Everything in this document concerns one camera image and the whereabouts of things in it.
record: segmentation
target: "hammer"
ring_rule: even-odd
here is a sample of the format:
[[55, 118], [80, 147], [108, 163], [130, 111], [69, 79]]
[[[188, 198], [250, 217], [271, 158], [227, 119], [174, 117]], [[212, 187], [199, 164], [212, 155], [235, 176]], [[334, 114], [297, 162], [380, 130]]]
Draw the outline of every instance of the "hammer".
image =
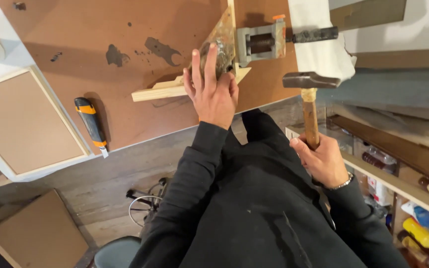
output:
[[289, 72], [282, 78], [282, 84], [285, 88], [301, 88], [307, 146], [313, 151], [320, 144], [316, 110], [317, 88], [337, 88], [340, 83], [339, 78], [320, 76], [315, 71]]

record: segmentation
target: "hammer head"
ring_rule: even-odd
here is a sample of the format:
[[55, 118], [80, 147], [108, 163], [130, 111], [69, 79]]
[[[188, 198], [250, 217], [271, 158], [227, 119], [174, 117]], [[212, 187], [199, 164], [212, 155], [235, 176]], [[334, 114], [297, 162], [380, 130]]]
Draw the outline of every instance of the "hammer head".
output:
[[286, 88], [337, 88], [340, 83], [339, 78], [320, 76], [315, 71], [288, 72], [282, 78]]

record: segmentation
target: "black sleeve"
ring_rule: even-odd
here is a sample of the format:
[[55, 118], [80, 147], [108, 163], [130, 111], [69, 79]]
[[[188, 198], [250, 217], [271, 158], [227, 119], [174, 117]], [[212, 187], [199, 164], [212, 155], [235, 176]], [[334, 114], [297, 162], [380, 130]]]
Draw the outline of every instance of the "black sleeve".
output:
[[227, 133], [221, 127], [200, 122], [193, 145], [185, 149], [131, 268], [180, 265], [206, 209]]
[[365, 204], [358, 181], [334, 191], [325, 190], [336, 232], [367, 267], [408, 268], [406, 260], [393, 245], [385, 224]]

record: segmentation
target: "yellow bottle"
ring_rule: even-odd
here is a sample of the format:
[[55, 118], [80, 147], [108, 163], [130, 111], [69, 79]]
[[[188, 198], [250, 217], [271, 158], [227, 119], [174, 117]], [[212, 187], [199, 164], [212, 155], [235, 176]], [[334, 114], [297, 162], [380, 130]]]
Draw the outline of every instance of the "yellow bottle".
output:
[[413, 218], [403, 222], [403, 228], [408, 231], [423, 247], [429, 248], [429, 231], [421, 227]]

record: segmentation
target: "wooden hammer handle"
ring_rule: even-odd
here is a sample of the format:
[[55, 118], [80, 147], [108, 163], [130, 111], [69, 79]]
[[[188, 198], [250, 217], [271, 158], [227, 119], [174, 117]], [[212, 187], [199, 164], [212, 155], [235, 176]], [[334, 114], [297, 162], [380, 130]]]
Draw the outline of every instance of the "wooden hammer handle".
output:
[[307, 145], [313, 151], [315, 151], [320, 144], [319, 128], [317, 126], [316, 92], [317, 88], [301, 89]]

